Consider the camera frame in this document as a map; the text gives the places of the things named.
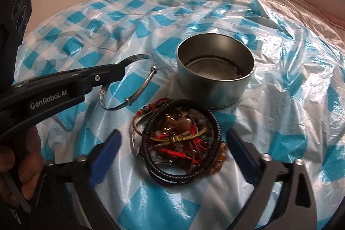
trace finger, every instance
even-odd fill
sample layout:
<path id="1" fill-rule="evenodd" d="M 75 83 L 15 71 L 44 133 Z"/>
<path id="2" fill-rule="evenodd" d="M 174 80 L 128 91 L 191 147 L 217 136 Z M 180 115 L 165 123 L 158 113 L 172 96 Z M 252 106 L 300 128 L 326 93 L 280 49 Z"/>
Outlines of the finger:
<path id="1" fill-rule="evenodd" d="M 41 152 L 41 138 L 38 135 L 36 126 L 26 131 L 26 149 L 31 153 L 39 154 Z"/>
<path id="2" fill-rule="evenodd" d="M 6 183 L 0 176 L 0 195 L 4 199 L 6 203 L 9 203 L 13 206 L 19 206 L 18 201 L 15 199 L 15 197 L 12 195 L 10 189 L 7 187 Z"/>
<path id="3" fill-rule="evenodd" d="M 41 172 L 43 164 L 44 160 L 41 154 L 27 154 L 18 167 L 20 181 L 27 183 L 35 174 Z"/>
<path id="4" fill-rule="evenodd" d="M 22 185 L 22 194 L 27 200 L 31 200 L 34 193 L 35 188 L 37 186 L 38 180 L 40 178 L 41 173 L 35 174 L 32 178 L 29 179 L 27 183 L 24 183 Z"/>
<path id="5" fill-rule="evenodd" d="M 0 146 L 0 172 L 11 170 L 15 162 L 13 150 L 9 147 Z"/>
<path id="6" fill-rule="evenodd" d="M 13 138 L 12 149 L 17 163 L 21 163 L 28 152 L 26 148 L 26 132 L 18 134 Z"/>

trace black leather bracelet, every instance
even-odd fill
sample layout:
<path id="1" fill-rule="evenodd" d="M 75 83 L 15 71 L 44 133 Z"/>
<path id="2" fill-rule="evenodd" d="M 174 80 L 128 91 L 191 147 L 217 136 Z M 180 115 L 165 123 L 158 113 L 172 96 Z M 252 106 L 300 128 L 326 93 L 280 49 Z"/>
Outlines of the black leather bracelet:
<path id="1" fill-rule="evenodd" d="M 180 107 L 188 107 L 199 111 L 210 122 L 214 133 L 214 139 L 210 149 L 208 150 L 206 157 L 192 173 L 186 175 L 169 174 L 158 168 L 158 166 L 156 166 L 156 164 L 153 162 L 151 158 L 149 143 L 151 129 L 157 125 L 157 123 L 164 117 L 168 110 Z M 209 170 L 212 168 L 213 162 L 220 148 L 220 142 L 221 132 L 219 123 L 213 115 L 213 113 L 208 108 L 205 108 L 202 105 L 191 100 L 171 100 L 159 107 L 154 113 L 152 113 L 150 119 L 146 123 L 145 128 L 143 130 L 141 149 L 145 160 L 146 168 L 149 171 L 150 176 L 155 181 L 157 181 L 159 184 L 165 185 L 184 184 L 189 183 L 194 179 L 203 176 L 204 174 L 209 172 Z"/>

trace metal tin can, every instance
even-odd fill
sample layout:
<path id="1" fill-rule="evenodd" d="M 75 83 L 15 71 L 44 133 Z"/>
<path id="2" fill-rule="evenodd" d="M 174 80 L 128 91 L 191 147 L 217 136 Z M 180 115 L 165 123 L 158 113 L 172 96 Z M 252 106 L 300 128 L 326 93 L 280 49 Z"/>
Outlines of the metal tin can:
<path id="1" fill-rule="evenodd" d="M 215 33 L 194 35 L 176 51 L 182 92 L 209 108 L 226 108 L 239 101 L 255 69 L 247 46 Z"/>

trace blue gripper pad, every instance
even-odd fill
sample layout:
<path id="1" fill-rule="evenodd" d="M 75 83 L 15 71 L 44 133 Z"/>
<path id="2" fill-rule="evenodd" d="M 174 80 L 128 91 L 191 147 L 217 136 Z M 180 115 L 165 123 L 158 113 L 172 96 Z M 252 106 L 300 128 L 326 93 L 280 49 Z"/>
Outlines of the blue gripper pad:
<path id="1" fill-rule="evenodd" d="M 102 150 L 91 164 L 91 175 L 89 178 L 91 187 L 94 188 L 97 184 L 103 182 L 116 154 L 119 152 L 120 146 L 121 133 L 115 129 L 109 135 Z"/>
<path id="2" fill-rule="evenodd" d="M 244 179 L 254 187 L 258 185 L 261 177 L 260 154 L 255 146 L 242 141 L 234 130 L 226 132 L 226 143 Z"/>

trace plastic sheet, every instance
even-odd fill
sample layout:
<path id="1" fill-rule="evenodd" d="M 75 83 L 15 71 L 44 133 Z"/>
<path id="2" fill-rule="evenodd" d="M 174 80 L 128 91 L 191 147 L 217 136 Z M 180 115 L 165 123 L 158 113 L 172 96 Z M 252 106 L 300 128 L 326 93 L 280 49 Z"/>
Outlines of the plastic sheet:
<path id="1" fill-rule="evenodd" d="M 20 47 L 16 81 L 116 63 L 138 53 L 151 55 L 158 73 L 131 107 L 105 111 L 95 88 L 83 103 L 38 124 L 42 154 L 72 161 L 118 128 L 122 147 L 96 187 L 115 221 L 132 230 L 226 229 L 252 191 L 231 155 L 215 175 L 163 188 L 130 147 L 130 121 L 139 108 L 160 97 L 183 97 L 175 49 L 185 38 L 205 32 L 243 42 L 257 63 L 239 105 L 214 112 L 223 136 L 234 128 L 276 160 L 303 158 L 321 229 L 345 194 L 344 52 L 258 0 L 91 0 L 48 19 Z M 111 85 L 108 105 L 122 103 L 148 70 L 140 63 L 128 67 L 125 79 Z M 259 225 L 268 220 L 278 194 L 276 185 Z"/>

